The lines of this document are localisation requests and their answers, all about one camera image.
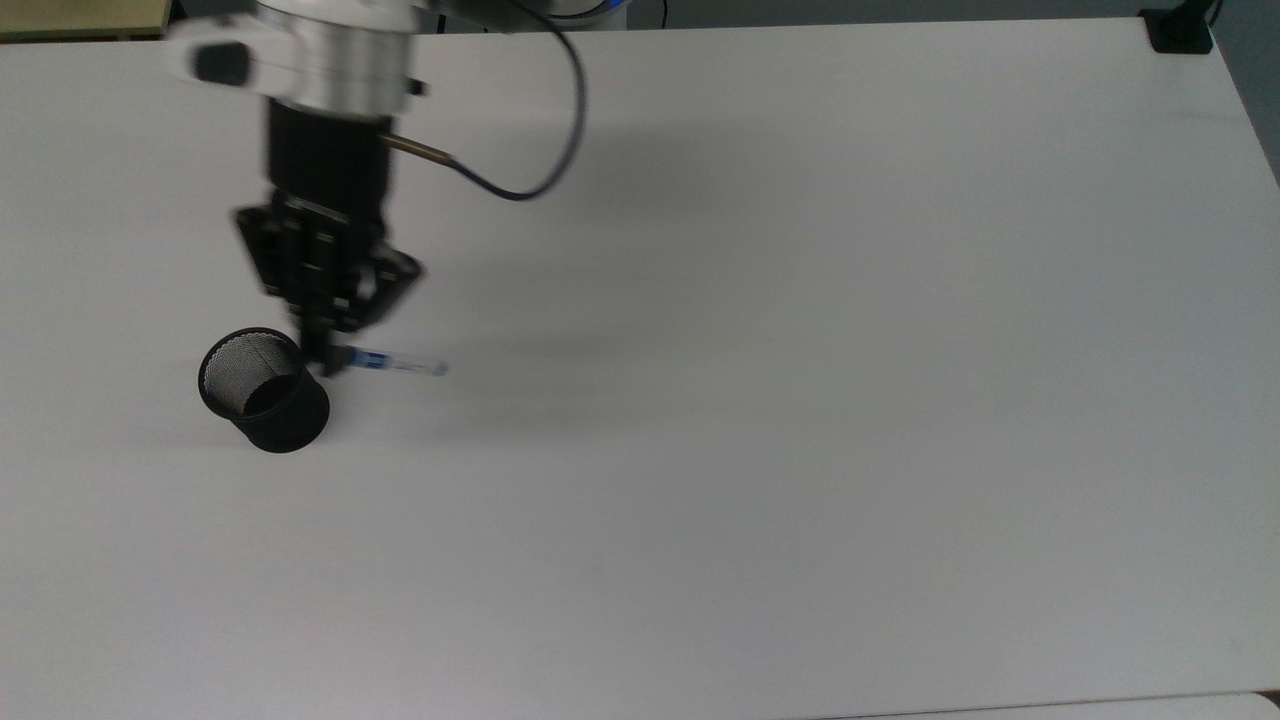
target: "black clamp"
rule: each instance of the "black clamp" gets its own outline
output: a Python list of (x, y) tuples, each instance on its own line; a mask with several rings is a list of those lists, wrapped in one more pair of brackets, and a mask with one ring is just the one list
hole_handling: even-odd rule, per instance
[(1208, 55), (1213, 49), (1213, 36), (1204, 13), (1215, 1), (1187, 0), (1172, 10), (1140, 10), (1138, 17), (1147, 23), (1151, 49), (1162, 54)]
[(387, 245), (380, 220), (360, 220), (276, 191), (266, 205), (234, 214), (262, 291), (294, 316), (307, 361), (330, 377), (347, 354), (334, 332), (381, 320), (422, 277), (413, 258)]

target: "white table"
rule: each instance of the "white table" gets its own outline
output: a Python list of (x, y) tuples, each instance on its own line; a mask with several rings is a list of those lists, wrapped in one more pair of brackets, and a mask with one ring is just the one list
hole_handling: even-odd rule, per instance
[[(0, 47), (6, 717), (768, 720), (1280, 687), (1280, 192), (1138, 19), (584, 35), (564, 184), (399, 163), (433, 270), (330, 427), (201, 405), (285, 328), (260, 100)], [(511, 184), (544, 37), (402, 132)]]
[(928, 720), (1277, 720), (1280, 710), (1256, 694), (1055, 705), (929, 714)]

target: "black mesh pen holder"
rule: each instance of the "black mesh pen holder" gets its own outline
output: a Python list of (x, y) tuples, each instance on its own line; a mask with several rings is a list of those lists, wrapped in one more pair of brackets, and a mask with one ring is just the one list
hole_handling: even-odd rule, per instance
[(268, 452), (305, 447), (329, 421), (329, 395), (298, 346), (270, 328), (218, 341), (200, 364), (200, 398)]

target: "blue pen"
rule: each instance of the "blue pen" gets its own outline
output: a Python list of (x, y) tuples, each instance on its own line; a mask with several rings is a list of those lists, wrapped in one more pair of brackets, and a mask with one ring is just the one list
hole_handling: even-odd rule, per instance
[(438, 378), (449, 372), (449, 364), (439, 357), (408, 355), (406, 352), (383, 352), (362, 347), (348, 347), (347, 366), (367, 368), (370, 370), (401, 370)]

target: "wooden surface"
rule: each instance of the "wooden surface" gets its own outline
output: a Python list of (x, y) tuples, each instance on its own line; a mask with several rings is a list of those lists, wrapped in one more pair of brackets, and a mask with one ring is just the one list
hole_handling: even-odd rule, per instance
[[(431, 277), (268, 456), (260, 99), (0, 47), (6, 719), (769, 720), (1280, 685), (1280, 192), (1140, 20), (584, 33), (553, 195), (398, 159)], [(570, 83), (422, 37), (511, 186)]]
[(170, 0), (4, 0), (0, 40), (159, 35)]

